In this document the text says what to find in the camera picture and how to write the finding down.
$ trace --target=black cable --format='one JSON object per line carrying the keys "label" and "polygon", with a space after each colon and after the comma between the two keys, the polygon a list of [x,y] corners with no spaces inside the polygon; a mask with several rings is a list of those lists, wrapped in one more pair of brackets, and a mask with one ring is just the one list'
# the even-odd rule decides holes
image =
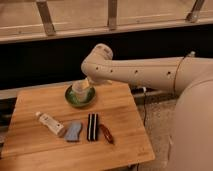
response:
{"label": "black cable", "polygon": [[144,125],[144,127],[146,127],[146,119],[147,119],[147,111],[146,111],[146,89],[144,89],[143,94],[144,94],[144,100],[143,100],[143,108],[144,108],[143,125]]}
{"label": "black cable", "polygon": [[139,171],[139,166],[140,166],[140,163],[138,163],[137,166],[136,166],[137,167],[136,168],[137,171]]}

